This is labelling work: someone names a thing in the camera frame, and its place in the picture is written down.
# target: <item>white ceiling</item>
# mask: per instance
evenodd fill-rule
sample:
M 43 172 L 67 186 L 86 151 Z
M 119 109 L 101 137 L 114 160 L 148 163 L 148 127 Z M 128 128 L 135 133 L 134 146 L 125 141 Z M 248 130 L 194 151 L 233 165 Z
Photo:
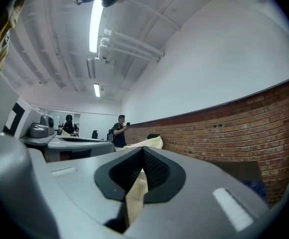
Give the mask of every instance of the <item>white ceiling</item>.
M 211 0 L 136 0 L 164 14 L 179 26 Z M 257 0 L 235 1 L 248 6 Z M 70 0 L 26 0 L 17 27 L 11 31 L 9 54 L 3 74 L 16 89 L 40 83 L 60 91 L 90 93 L 93 83 L 104 91 L 102 99 L 121 101 L 146 68 L 148 61 L 114 53 L 113 71 L 103 71 L 90 79 L 87 57 L 92 3 Z M 105 28 L 140 39 L 163 50 L 176 30 L 153 13 L 128 1 L 103 10 L 99 40 Z

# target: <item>white conduit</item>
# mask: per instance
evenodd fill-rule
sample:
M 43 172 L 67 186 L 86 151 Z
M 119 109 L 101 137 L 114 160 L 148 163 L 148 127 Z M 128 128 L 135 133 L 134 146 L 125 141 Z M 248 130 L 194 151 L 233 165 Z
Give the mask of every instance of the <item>white conduit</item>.
M 134 42 L 134 43 L 136 43 L 136 44 L 138 44 L 138 45 L 140 45 L 140 46 L 142 46 L 142 47 L 144 47 L 144 48 L 146 48 L 146 49 L 148 49 L 148 50 L 151 50 L 151 51 L 155 52 L 156 54 L 159 54 L 159 55 L 162 56 L 162 57 L 164 56 L 164 53 L 163 53 L 162 51 L 160 51 L 160 50 L 152 47 L 152 46 L 149 45 L 149 44 L 146 44 L 145 42 L 141 42 L 141 41 L 139 41 L 138 39 L 135 39 L 135 38 L 133 38 L 133 37 L 130 37 L 130 36 L 128 36 L 128 35 L 121 34 L 121 33 L 119 33 L 119 32 L 115 32 L 115 31 L 111 31 L 111 30 L 109 30 L 109 29 L 107 29 L 107 28 L 104 30 L 104 33 L 107 34 L 107 35 L 116 35 L 116 36 L 118 36 L 118 37 L 120 37 L 120 38 L 122 38 L 122 39 L 128 40 L 128 41 L 130 41 L 130 42 Z
M 124 47 L 124 48 L 131 49 L 132 51 L 136 51 L 136 52 L 138 52 L 138 53 L 141 53 L 142 55 L 146 55 L 146 56 L 148 56 L 149 58 L 152 58 L 152 59 L 154 59 L 154 60 L 160 60 L 159 58 L 155 57 L 154 55 L 150 54 L 149 52 L 146 52 L 146 51 L 141 50 L 141 49 L 139 49 L 139 48 L 133 47 L 133 46 L 131 46 L 131 45 L 129 45 L 129 44 L 126 44 L 126 43 L 124 43 L 124 42 L 119 42 L 119 41 L 113 40 L 112 43 L 113 43 L 113 44 L 116 44 L 116 45 L 119 45 L 119 46 L 122 46 L 122 47 Z
M 135 57 L 138 57 L 138 58 L 143 58 L 143 59 L 146 59 L 146 60 L 149 60 L 149 61 L 154 61 L 152 58 L 148 58 L 148 57 L 145 57 L 145 56 L 133 53 L 133 52 L 129 52 L 129 51 L 126 51 L 126 50 L 121 50 L 121 49 L 112 48 L 112 47 L 107 47 L 107 49 L 115 50 L 117 52 L 121 52 L 121 53 L 124 53 L 124 54 L 132 55 L 132 56 L 135 56 Z

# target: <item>ceiling lamp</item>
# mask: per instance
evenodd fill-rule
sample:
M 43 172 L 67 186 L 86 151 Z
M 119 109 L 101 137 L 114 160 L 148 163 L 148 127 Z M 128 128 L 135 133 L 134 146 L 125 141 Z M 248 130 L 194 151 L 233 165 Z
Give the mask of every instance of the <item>ceiling lamp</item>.
M 95 88 L 95 93 L 96 93 L 96 97 L 99 98 L 100 97 L 100 89 L 99 89 L 99 84 L 94 84 L 94 88 Z
M 89 51 L 96 53 L 98 49 L 98 34 L 103 7 L 101 0 L 95 0 L 90 18 Z

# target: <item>ceiling pipe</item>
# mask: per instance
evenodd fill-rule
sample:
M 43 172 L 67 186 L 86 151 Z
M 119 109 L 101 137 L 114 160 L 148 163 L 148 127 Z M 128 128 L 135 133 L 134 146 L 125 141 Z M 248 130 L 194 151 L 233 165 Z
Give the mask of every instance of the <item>ceiling pipe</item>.
M 137 4 L 138 6 L 141 6 L 147 10 L 149 10 L 150 12 L 154 13 L 155 15 L 157 15 L 158 17 L 164 19 L 166 22 L 168 22 L 169 24 L 171 24 L 176 30 L 180 31 L 181 30 L 181 27 L 179 27 L 178 25 L 176 25 L 173 21 L 171 21 L 169 18 L 165 17 L 163 14 L 159 13 L 158 11 L 150 8 L 149 6 L 145 5 L 145 4 L 142 4 L 138 1 L 135 1 L 135 0 L 126 0 L 128 2 L 131 2 L 131 3 L 134 3 L 134 4 Z
M 134 46 L 132 46 L 132 45 L 126 44 L 126 43 L 124 43 L 124 42 L 120 42 L 120 41 L 113 40 L 112 43 L 115 44 L 115 45 L 118 45 L 118 46 L 121 46 L 121 47 L 130 49 L 130 50 L 136 51 L 136 52 L 141 53 L 141 54 L 143 54 L 143 55 L 146 55 L 146 56 L 148 56 L 148 57 L 150 57 L 150 58 L 152 58 L 152 59 L 157 59 L 157 60 L 159 60 L 159 58 L 155 57 L 155 56 L 152 55 L 151 53 L 146 52 L 146 51 L 144 51 L 144 50 L 141 50 L 141 49 L 139 49 L 139 48 L 137 48 L 137 47 L 134 47 Z
M 104 29 L 104 33 L 106 35 L 110 35 L 111 36 L 110 40 L 114 39 L 117 36 L 117 37 L 119 37 L 121 39 L 127 40 L 129 42 L 133 42 L 133 43 L 135 43 L 135 44 L 137 44 L 139 46 L 142 46 L 142 47 L 144 47 L 144 48 L 146 48 L 146 49 L 148 49 L 148 50 L 160 55 L 161 57 L 163 57 L 165 55 L 162 51 L 152 47 L 151 45 L 149 45 L 149 44 L 147 44 L 145 42 L 142 42 L 142 41 L 140 41 L 138 39 L 135 39 L 135 38 L 133 38 L 131 36 L 128 36 L 128 35 L 125 35 L 125 34 L 121 34 L 119 32 L 115 32 L 115 31 L 109 30 L 107 28 Z
M 124 53 L 124 54 L 132 55 L 132 56 L 135 56 L 135 57 L 138 57 L 138 58 L 142 58 L 142 59 L 145 59 L 145 60 L 153 61 L 152 58 L 148 58 L 148 57 L 139 55 L 137 53 L 129 52 L 129 51 L 118 49 L 118 48 L 108 47 L 108 46 L 106 48 L 109 49 L 109 50 L 114 50 L 114 51 L 117 51 L 117 52 L 121 52 L 121 53 Z
M 47 23 L 47 27 L 48 27 L 48 30 L 49 30 L 49 36 L 51 37 L 51 43 L 53 45 L 53 48 L 54 48 L 54 51 L 56 53 L 57 59 L 58 59 L 60 65 L 63 66 L 63 69 L 65 71 L 65 75 L 66 75 L 67 79 L 69 80 L 71 86 L 73 87 L 73 89 L 76 92 L 78 92 L 78 89 L 77 89 L 75 83 L 71 79 L 68 67 L 66 65 L 66 62 L 64 61 L 64 57 L 61 54 L 60 45 L 59 45 L 59 41 L 58 41 L 58 36 L 57 36 L 56 30 L 55 30 L 54 24 L 51 23 L 50 11 L 52 11 L 52 9 L 51 9 L 52 1 L 48 0 L 48 4 L 44 1 L 43 5 L 44 5 L 46 23 Z

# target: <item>beige cloth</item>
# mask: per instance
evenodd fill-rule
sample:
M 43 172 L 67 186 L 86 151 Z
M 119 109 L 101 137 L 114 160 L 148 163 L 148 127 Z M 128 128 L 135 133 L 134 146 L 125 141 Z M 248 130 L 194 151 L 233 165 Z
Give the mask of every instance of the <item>beige cloth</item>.
M 142 169 L 132 188 L 125 196 L 129 226 L 136 220 L 143 210 L 144 195 L 149 192 L 145 173 Z
M 143 146 L 162 149 L 163 141 L 162 138 L 159 136 L 156 138 L 138 142 L 136 144 L 125 146 L 123 149 L 133 147 L 143 147 Z M 136 218 L 141 214 L 144 207 L 143 206 L 144 195 L 148 192 L 149 190 L 146 175 L 142 169 L 140 175 L 134 182 L 132 188 L 125 196 L 129 225 L 131 225 L 136 220 Z
M 158 149 L 162 149 L 163 147 L 163 141 L 160 136 L 156 138 L 152 138 L 149 140 L 141 141 L 132 145 L 125 146 L 123 149 L 129 149 L 129 148 L 134 148 L 134 147 L 143 147 L 143 146 L 148 146 L 148 147 L 154 147 Z
M 62 130 L 61 135 L 63 136 L 71 136 L 69 133 L 67 133 L 66 131 Z

